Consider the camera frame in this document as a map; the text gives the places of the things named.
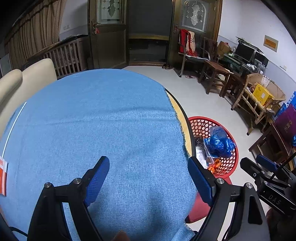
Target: wooden stool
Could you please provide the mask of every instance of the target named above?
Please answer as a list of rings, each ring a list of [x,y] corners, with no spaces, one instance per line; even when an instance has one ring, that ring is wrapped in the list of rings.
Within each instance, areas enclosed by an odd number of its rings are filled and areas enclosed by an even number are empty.
[[[277,142],[280,151],[278,153],[275,153],[272,150],[272,147],[270,145],[270,142],[268,141],[268,138],[270,136],[273,136],[275,138],[275,141]],[[256,148],[259,149],[260,154],[264,156],[264,153],[261,149],[261,146],[266,143],[269,144],[271,147],[272,154],[274,156],[274,159],[272,161],[275,161],[276,163],[281,163],[285,161],[291,152],[292,147],[283,139],[281,133],[276,128],[276,125],[274,122],[270,123],[270,127],[263,133],[263,135],[249,148],[249,152],[252,150],[255,150]]]
[[[221,97],[224,98],[225,95],[228,94],[228,96],[235,101],[238,95],[242,92],[245,83],[246,79],[243,79],[236,74],[230,74]]]
[[[221,80],[217,78],[217,74],[222,74],[225,75],[225,80]],[[221,97],[222,94],[224,93],[224,89],[226,86],[226,83],[228,81],[230,72],[227,71],[224,67],[219,65],[218,63],[215,62],[210,62],[210,61],[205,61],[205,64],[202,69],[202,73],[200,75],[200,78],[198,79],[198,82],[200,83],[202,79],[207,77],[210,81],[208,88],[206,89],[206,94],[208,95],[212,86],[222,86],[222,90],[220,91],[219,96]]]

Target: metal screw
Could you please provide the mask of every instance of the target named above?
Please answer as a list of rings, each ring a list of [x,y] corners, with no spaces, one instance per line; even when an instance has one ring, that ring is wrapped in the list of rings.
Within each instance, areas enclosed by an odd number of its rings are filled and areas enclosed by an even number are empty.
[[[81,178],[75,178],[75,179],[73,180],[73,183],[74,183],[74,184],[79,184],[79,183],[81,183]]]
[[[253,188],[253,185],[252,185],[252,183],[246,183],[246,186],[247,186],[247,188],[250,188],[250,189],[252,189],[252,188]]]
[[[224,179],[223,178],[217,178],[217,183],[223,184],[224,183]]]
[[[51,186],[52,186],[52,184],[50,182],[47,182],[47,183],[44,184],[45,188],[50,188]]]

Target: round table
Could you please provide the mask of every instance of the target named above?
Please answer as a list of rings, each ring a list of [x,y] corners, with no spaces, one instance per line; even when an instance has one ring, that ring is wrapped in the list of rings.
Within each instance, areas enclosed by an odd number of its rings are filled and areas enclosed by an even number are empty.
[[[0,206],[9,226],[27,232],[45,182],[68,184],[107,156],[109,173],[88,207],[105,240],[121,229],[131,240],[193,237],[184,224],[197,192],[187,169],[195,155],[192,131],[180,105],[154,80],[117,69],[64,77],[16,110],[1,151],[7,138],[7,196]],[[64,211],[79,240],[66,204]]]

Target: red towel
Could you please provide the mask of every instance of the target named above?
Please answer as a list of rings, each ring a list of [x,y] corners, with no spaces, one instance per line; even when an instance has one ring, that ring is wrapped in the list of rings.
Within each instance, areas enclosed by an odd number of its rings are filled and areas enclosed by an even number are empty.
[[[189,31],[185,30],[185,29],[181,29],[180,30],[180,43],[181,43],[181,46],[180,46],[180,52],[181,53],[184,53],[184,48],[183,46],[186,46],[186,42],[192,42],[192,41],[195,41],[193,39],[193,36],[191,37],[191,34]],[[195,52],[195,51],[192,51],[191,49],[191,44],[188,44],[188,48],[189,50],[186,51],[186,54],[190,55],[190,56],[195,56],[195,57],[198,57],[198,54]]]

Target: red plastic basket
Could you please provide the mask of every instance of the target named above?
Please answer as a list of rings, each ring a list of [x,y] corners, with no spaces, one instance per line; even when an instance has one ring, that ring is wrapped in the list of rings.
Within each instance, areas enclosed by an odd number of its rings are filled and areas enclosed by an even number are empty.
[[[210,118],[202,117],[202,116],[189,117],[188,120],[191,124],[193,135],[198,135],[203,138],[208,138],[210,137],[210,132],[209,132],[210,127],[221,126],[226,131],[227,137],[229,137],[235,143],[235,140],[233,139],[229,131],[227,131],[226,128],[222,126],[220,123],[218,123],[217,121],[214,121]],[[227,178],[235,171],[238,160],[239,160],[239,152],[238,152],[236,143],[235,143],[235,149],[232,151],[232,156],[227,159],[221,158],[220,160],[222,164],[215,170],[214,176]]]

